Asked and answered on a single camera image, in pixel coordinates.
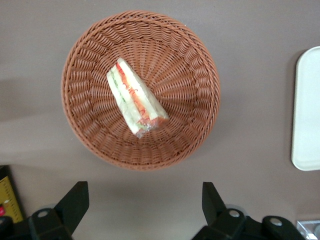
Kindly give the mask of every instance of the wrapped sandwich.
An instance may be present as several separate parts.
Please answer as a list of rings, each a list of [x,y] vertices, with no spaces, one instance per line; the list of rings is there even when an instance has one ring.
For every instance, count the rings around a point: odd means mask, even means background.
[[[141,138],[169,120],[154,94],[125,60],[119,58],[106,77],[124,120],[135,136]]]

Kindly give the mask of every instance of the screw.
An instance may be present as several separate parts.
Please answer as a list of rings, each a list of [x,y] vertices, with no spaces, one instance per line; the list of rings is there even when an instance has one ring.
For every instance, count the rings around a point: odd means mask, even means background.
[[[45,217],[47,215],[48,215],[48,211],[43,210],[43,211],[38,213],[38,218],[43,218],[43,217]]]
[[[237,212],[236,210],[230,210],[230,211],[229,211],[229,214],[230,214],[232,217],[234,217],[234,218],[240,217],[240,213]]]
[[[270,222],[277,227],[282,226],[282,221],[280,221],[278,218],[273,217],[270,219]]]

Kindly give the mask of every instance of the woven basket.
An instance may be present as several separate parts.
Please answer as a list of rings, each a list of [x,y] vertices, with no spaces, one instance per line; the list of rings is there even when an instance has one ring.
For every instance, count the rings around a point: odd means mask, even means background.
[[[107,82],[121,57],[144,80],[170,121],[141,139],[126,125]],[[209,135],[219,109],[218,73],[208,50],[185,25],[147,11],[126,11],[93,24],[72,47],[62,75],[62,102],[78,138],[119,167],[169,167]]]

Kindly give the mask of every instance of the metal object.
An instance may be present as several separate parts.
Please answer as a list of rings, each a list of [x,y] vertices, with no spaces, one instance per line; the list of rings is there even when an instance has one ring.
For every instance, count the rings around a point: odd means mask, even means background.
[[[16,224],[9,216],[0,217],[0,240],[72,240],[88,208],[88,183],[79,181],[54,208],[40,209]]]
[[[192,240],[304,240],[283,217],[266,216],[260,223],[238,209],[226,208],[211,182],[203,183],[202,210],[207,226]]]

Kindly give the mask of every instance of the gray table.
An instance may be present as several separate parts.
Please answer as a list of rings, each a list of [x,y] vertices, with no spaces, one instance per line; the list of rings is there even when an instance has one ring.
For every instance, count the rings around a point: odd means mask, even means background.
[[[31,214],[79,180],[90,208],[76,240],[190,239],[204,224],[202,182],[255,220],[320,218],[319,171],[291,163],[295,65],[320,45],[318,0],[7,0],[0,2],[0,163],[12,165]],[[178,165],[154,172],[114,167],[67,123],[61,73],[94,22],[142,9],[181,21],[202,39],[221,81],[208,139]]]

